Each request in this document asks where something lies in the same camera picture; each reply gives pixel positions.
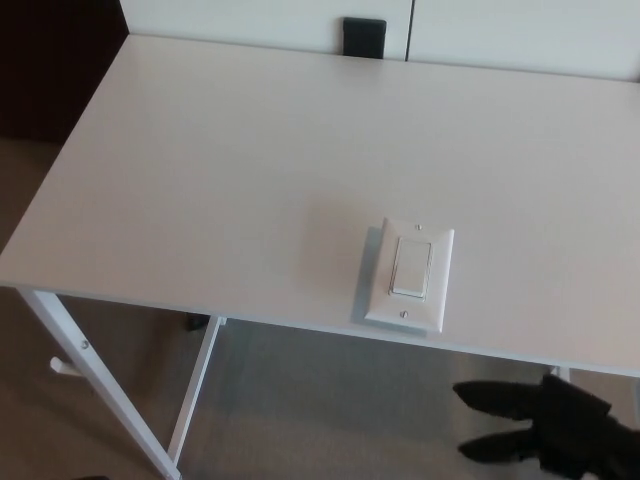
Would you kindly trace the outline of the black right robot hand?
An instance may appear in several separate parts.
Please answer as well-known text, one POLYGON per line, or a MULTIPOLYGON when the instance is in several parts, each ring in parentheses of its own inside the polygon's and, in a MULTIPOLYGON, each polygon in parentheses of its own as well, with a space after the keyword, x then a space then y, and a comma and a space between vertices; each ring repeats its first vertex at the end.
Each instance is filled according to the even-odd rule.
POLYGON ((566 479, 639 477, 639 432, 613 417, 608 402, 557 376, 546 374, 538 384, 465 381, 453 391, 476 411, 531 423, 460 444, 471 461, 536 459, 541 470, 566 479))

